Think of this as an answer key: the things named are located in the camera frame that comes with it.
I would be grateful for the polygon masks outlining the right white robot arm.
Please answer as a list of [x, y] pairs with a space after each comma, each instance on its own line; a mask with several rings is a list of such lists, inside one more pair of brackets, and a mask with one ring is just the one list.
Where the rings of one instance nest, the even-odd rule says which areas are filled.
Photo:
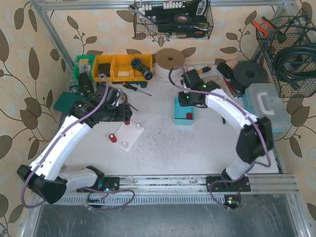
[[216, 82], [204, 82], [195, 69], [183, 72], [178, 89], [181, 107], [211, 108], [239, 133], [236, 145], [238, 157], [223, 170], [221, 183], [229, 185], [239, 181], [256, 165], [271, 167], [269, 151], [274, 147], [274, 141], [269, 118], [259, 118], [248, 112]]

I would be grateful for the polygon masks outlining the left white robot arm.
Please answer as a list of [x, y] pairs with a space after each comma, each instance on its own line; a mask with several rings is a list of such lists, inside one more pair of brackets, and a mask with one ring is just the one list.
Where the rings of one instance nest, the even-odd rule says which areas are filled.
[[59, 131], [44, 151], [30, 165], [21, 165], [17, 170], [24, 182], [20, 199], [25, 208], [31, 208], [25, 202], [26, 189], [49, 204], [56, 203], [65, 193], [77, 190], [116, 193], [105, 184], [104, 173], [94, 166], [70, 173], [62, 172], [61, 168], [79, 140], [96, 124], [130, 121], [132, 111], [122, 97], [121, 89], [105, 82], [86, 99], [77, 99], [71, 105]]

